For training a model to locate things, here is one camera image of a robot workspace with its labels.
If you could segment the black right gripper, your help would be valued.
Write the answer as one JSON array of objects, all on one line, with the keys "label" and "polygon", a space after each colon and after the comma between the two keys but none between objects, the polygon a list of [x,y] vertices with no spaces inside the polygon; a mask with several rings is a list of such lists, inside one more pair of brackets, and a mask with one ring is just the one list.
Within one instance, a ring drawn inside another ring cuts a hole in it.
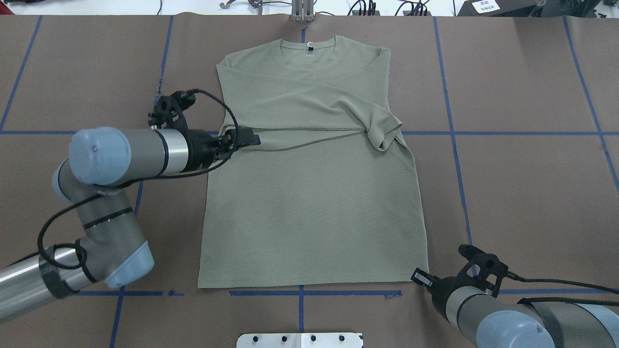
[{"label": "black right gripper", "polygon": [[431,296],[431,302],[435,310],[444,310],[449,295],[454,291],[453,288],[455,288],[457,277],[447,276],[440,278],[417,267],[411,276],[411,281],[425,287]]}]

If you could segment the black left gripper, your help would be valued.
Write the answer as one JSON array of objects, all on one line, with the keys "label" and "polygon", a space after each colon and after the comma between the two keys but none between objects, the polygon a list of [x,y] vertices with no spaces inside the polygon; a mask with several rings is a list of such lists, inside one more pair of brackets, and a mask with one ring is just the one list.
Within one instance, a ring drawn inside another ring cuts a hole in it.
[{"label": "black left gripper", "polygon": [[261,145],[259,135],[248,127],[230,129],[217,137],[205,130],[188,130],[186,141],[188,171],[210,171],[214,163],[224,163],[237,148]]}]

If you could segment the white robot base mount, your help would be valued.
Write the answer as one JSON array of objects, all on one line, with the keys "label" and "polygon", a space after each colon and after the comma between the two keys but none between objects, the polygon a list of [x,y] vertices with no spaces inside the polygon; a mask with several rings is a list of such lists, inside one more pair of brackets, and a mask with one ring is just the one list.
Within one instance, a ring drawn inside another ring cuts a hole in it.
[{"label": "white robot base mount", "polygon": [[363,348],[359,333],[242,334],[237,348]]}]

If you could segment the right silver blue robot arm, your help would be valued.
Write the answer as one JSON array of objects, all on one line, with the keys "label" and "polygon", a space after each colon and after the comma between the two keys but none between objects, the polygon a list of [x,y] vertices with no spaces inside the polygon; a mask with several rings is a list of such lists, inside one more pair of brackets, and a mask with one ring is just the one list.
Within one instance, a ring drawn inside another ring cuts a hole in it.
[{"label": "right silver blue robot arm", "polygon": [[618,315],[603,302],[533,298],[506,304],[473,277],[443,279],[417,268],[411,279],[435,310],[477,348],[616,348]]}]

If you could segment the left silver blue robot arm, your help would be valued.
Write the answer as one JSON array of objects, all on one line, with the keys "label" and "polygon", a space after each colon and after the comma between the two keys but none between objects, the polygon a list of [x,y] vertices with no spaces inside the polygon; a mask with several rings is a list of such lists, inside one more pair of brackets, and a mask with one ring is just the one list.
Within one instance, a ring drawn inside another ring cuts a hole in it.
[{"label": "left silver blue robot arm", "polygon": [[250,128],[80,130],[52,183],[70,206],[40,230],[37,251],[1,271],[1,322],[104,282],[119,289],[154,265],[126,188],[145,180],[205,174],[235,150],[260,144]]}]

